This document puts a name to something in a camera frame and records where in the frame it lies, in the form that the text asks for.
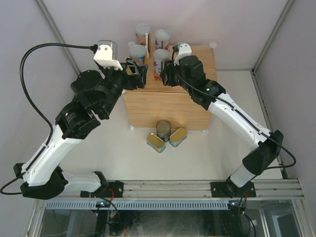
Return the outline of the white lid can red label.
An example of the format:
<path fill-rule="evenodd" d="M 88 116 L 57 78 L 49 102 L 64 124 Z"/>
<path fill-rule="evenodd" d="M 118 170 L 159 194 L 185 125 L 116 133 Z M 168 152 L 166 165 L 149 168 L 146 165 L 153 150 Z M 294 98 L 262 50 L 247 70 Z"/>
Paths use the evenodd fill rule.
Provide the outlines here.
<path fill-rule="evenodd" d="M 157 49 L 165 49 L 169 51 L 170 32 L 166 29 L 159 29 L 155 33 L 155 47 Z"/>

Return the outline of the wooden cube shelf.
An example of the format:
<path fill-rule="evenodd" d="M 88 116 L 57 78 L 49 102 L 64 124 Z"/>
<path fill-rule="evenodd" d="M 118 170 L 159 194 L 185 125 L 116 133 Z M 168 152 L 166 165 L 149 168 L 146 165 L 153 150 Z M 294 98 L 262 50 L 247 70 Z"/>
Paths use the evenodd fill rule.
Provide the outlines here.
<path fill-rule="evenodd" d="M 156 128 L 161 120 L 168 121 L 172 129 L 207 129 L 211 120 L 210 111 L 194 103 L 182 87 L 164 86 L 160 80 L 156 80 L 153 54 L 146 62 L 149 69 L 145 88 L 123 94 L 130 129 Z"/>

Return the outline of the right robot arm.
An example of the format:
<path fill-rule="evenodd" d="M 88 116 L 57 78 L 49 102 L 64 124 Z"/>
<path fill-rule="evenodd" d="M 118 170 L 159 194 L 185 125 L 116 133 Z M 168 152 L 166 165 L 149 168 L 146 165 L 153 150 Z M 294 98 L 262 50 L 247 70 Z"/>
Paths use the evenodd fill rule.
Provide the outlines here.
<path fill-rule="evenodd" d="M 207 79 L 203 64 L 196 56 L 185 56 L 177 63 L 167 60 L 160 76 L 164 85 L 185 89 L 196 104 L 219 117 L 244 140 L 250 152 L 227 178 L 225 190 L 230 197 L 240 196 L 245 186 L 278 157 L 283 134 L 257 123 L 234 102 L 224 87 Z"/>

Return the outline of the white lid can colourful label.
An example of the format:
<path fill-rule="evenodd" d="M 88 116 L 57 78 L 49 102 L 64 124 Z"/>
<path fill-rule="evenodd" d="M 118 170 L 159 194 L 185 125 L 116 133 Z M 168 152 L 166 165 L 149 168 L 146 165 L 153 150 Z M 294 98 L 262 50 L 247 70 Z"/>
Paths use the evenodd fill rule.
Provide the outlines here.
<path fill-rule="evenodd" d="M 138 64 L 146 64 L 150 55 L 146 46 L 134 44 L 129 48 L 129 56 Z"/>

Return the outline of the tall can with spoon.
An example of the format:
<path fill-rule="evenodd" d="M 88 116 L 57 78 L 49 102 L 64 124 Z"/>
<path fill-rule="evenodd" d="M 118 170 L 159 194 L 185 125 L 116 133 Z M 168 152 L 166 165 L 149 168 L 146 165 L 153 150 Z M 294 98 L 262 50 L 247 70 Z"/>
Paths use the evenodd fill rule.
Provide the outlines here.
<path fill-rule="evenodd" d="M 144 46 L 147 49 L 148 55 L 151 54 L 151 28 L 150 25 L 141 23 L 135 27 L 137 44 Z"/>

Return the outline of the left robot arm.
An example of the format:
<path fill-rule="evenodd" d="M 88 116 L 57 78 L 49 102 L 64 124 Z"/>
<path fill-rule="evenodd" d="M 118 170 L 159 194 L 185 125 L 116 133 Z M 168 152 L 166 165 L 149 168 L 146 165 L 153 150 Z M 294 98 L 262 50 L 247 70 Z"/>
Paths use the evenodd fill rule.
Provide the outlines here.
<path fill-rule="evenodd" d="M 71 83 L 75 96 L 55 119 L 48 142 L 43 144 L 27 163 L 17 163 L 14 172 L 23 179 L 22 196 L 47 200 L 63 193 L 90 193 L 104 197 L 109 183 L 101 171 L 71 174 L 60 167 L 66 154 L 89 133 L 109 119 L 124 90 L 144 88 L 147 64 L 127 58 L 122 69 L 103 68 L 82 72 Z"/>

